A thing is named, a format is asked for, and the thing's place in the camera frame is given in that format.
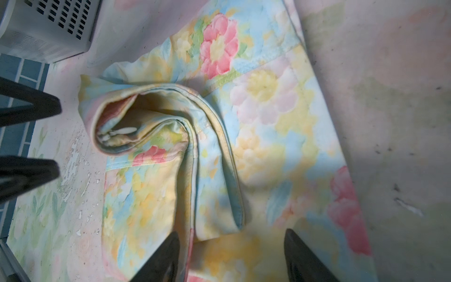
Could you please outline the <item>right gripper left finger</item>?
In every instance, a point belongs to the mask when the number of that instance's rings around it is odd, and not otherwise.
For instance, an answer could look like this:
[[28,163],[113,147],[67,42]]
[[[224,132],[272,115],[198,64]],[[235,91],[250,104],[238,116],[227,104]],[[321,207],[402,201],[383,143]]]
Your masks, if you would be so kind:
[[179,253],[179,235],[173,231],[130,282],[175,282]]

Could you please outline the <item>floral pastel skirt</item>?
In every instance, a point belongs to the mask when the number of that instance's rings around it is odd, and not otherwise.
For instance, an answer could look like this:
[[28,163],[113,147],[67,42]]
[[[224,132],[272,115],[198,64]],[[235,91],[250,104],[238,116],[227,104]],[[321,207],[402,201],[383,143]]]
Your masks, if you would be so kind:
[[286,282],[291,229],[338,280],[377,280],[292,1],[209,1],[137,61],[81,76],[79,113],[107,156],[109,277],[176,232],[178,282]]

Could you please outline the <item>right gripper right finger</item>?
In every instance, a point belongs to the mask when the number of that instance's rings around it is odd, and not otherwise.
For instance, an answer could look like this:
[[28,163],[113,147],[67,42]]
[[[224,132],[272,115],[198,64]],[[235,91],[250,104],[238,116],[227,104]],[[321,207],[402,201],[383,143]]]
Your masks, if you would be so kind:
[[285,232],[284,255],[290,282],[339,282],[292,229]]

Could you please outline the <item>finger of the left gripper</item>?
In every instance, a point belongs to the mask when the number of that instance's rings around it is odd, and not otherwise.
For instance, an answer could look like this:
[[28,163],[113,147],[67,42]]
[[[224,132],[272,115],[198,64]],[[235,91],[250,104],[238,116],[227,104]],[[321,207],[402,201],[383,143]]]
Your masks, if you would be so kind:
[[1,203],[43,186],[59,176],[59,166],[53,160],[1,156]]
[[50,118],[62,113],[56,96],[1,78],[1,95],[24,101],[27,105],[1,108],[1,127]]

